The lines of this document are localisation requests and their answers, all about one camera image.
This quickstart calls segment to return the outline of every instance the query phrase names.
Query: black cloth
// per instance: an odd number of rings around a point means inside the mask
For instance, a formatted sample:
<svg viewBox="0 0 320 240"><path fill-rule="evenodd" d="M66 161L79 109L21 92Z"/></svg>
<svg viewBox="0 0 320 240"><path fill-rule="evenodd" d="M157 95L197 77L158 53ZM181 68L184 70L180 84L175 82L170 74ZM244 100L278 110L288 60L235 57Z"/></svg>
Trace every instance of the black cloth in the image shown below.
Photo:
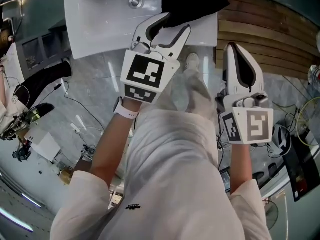
<svg viewBox="0 0 320 240"><path fill-rule="evenodd" d="M14 95L18 97L19 101L26 105L28 109L32 108L43 90L54 81L60 78L71 77L72 70L68 62L64 61L61 64L42 69L38 73L29 77L21 85L18 85L15 89Z"/></svg>
<svg viewBox="0 0 320 240"><path fill-rule="evenodd" d="M215 14L229 5L228 0L162 0L162 12L171 13L165 28L198 20Z"/></svg>

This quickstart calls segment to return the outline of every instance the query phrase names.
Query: sink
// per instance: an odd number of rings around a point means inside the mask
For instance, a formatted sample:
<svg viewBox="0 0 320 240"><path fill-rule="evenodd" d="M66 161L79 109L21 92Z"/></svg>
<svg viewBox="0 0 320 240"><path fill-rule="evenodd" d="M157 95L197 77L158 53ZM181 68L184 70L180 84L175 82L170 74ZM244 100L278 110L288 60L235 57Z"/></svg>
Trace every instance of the sink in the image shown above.
<svg viewBox="0 0 320 240"><path fill-rule="evenodd" d="M137 26L162 12L162 0L64 0L75 59L129 48ZM187 45L217 46L218 17L191 22ZM170 44L182 26L161 30L155 43Z"/></svg>

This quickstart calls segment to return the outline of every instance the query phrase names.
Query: white shirt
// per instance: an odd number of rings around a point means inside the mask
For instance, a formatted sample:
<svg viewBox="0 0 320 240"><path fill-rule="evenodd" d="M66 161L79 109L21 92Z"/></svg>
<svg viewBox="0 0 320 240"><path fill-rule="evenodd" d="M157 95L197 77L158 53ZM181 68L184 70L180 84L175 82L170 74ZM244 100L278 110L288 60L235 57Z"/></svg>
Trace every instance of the white shirt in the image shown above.
<svg viewBox="0 0 320 240"><path fill-rule="evenodd" d="M225 193L211 121L166 110L141 121L127 152L122 202L108 210L107 184L77 171L52 240L271 239L257 182Z"/></svg>
<svg viewBox="0 0 320 240"><path fill-rule="evenodd" d="M16 87L12 87L9 90L6 90L6 107L0 101L0 134L3 134L4 131L14 121L14 116L20 116L26 108L26 106L22 104L16 96L14 96L15 90Z"/></svg>

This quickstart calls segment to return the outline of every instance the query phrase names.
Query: white watch strap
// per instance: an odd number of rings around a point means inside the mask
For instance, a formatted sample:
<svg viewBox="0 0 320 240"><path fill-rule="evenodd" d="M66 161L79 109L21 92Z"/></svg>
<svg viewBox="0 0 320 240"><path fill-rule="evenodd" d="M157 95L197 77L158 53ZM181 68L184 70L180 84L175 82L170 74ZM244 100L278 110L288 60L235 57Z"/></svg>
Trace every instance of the white watch strap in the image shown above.
<svg viewBox="0 0 320 240"><path fill-rule="evenodd" d="M137 118L137 116L139 114L139 112L133 112L133 111L130 111L129 109L126 109L125 107L123 107L122 102L118 103L114 113L119 114L119 115L121 115L125 118L128 118L128 119L135 119L135 118Z"/></svg>

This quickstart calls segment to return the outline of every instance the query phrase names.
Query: wooden panel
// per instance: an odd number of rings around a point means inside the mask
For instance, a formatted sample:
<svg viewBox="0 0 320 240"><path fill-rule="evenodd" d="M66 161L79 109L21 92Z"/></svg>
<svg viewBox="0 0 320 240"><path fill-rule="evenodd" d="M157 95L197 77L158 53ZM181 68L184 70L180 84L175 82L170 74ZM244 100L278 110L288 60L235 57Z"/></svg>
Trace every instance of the wooden panel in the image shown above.
<svg viewBox="0 0 320 240"><path fill-rule="evenodd" d="M259 64L262 71L266 73L271 73L271 74L276 74L276 75L283 75L287 77L292 77L292 78L298 78L302 80L307 80L308 79L308 74L307 73L302 73L299 71L294 71L291 69L287 69L284 67L279 67L279 66L273 66L273 65L265 65L265 64ZM217 59L216 60L216 68L217 69L222 69L223 68L223 60L222 59Z"/></svg>
<svg viewBox="0 0 320 240"><path fill-rule="evenodd" d="M219 40L217 45L217 50L224 50L227 44L230 43L230 41L227 40ZM263 45L257 45L252 43L245 43L245 42L236 42L238 45L242 46L244 49L246 49L251 54L258 54L258 55L265 55L270 56L278 59L283 59L285 61L293 62L301 66L305 66L307 68L312 65L312 61L297 55L294 55L292 53L270 48Z"/></svg>
<svg viewBox="0 0 320 240"><path fill-rule="evenodd" d="M298 48L294 48L294 47L289 46L285 43L278 42L278 41L272 40L272 39L261 38L261 37L249 35L249 34L239 34L239 33L219 31L218 32L218 43L220 40L225 40L225 41L230 41L230 42L243 42L243 43L255 44L255 45L264 46L264 47L270 47L270 48L285 51L287 53L299 56L301 58L305 58L307 60L310 60L311 64L319 64L320 63L320 59L311 55L310 53L307 53L303 50L300 50Z"/></svg>
<svg viewBox="0 0 320 240"><path fill-rule="evenodd" d="M277 66L277 67L281 67L281 68L285 68L293 71L299 71L302 73L308 73L308 70L309 70L309 67L307 66L302 66L287 60L283 60L281 58L274 58L274 57L269 57L269 56L260 55L260 54L251 54L251 55L259 64ZM223 58L224 58L224 51L217 50L216 59L223 60Z"/></svg>
<svg viewBox="0 0 320 240"><path fill-rule="evenodd" d="M300 32L304 33L305 35L308 35L313 39L315 39L317 36L318 30L312 30L308 28L305 24L299 24L290 19L289 17L285 16L284 14L279 13L275 10L235 0L229 0L229 3L230 5L225 8L226 10L244 12L252 15L261 16L270 19L274 22L277 22L281 25L291 26L292 28L299 30Z"/></svg>
<svg viewBox="0 0 320 240"><path fill-rule="evenodd" d="M248 4L253 4L256 6L260 6L269 10L276 11L278 13L281 13L288 18L290 18L292 21L296 22L299 25L306 26L309 29L311 29L314 32L317 32L319 28L312 23L310 20L306 19L305 17L299 15L298 13L294 12L293 10L278 4L277 2L271 1L271 0L235 0L239 2L245 2Z"/></svg>
<svg viewBox="0 0 320 240"><path fill-rule="evenodd" d="M245 24L251 24L259 27L264 27L270 30L287 34L288 36L294 37L315 48L317 47L316 38L312 38L310 37L310 35L304 34L293 27L290 27L286 24L282 24L281 22L278 23L269 18L253 15L247 12L233 11L233 10L221 10L218 13L218 18L219 20L222 20L222 21L238 22L238 23L245 23Z"/></svg>
<svg viewBox="0 0 320 240"><path fill-rule="evenodd" d="M305 42L302 42L287 34L280 33L265 27L239 22L219 20L219 31L246 34L265 39L277 40L278 42L301 49L316 57L320 57L319 51L315 47L312 47L311 45L306 44Z"/></svg>

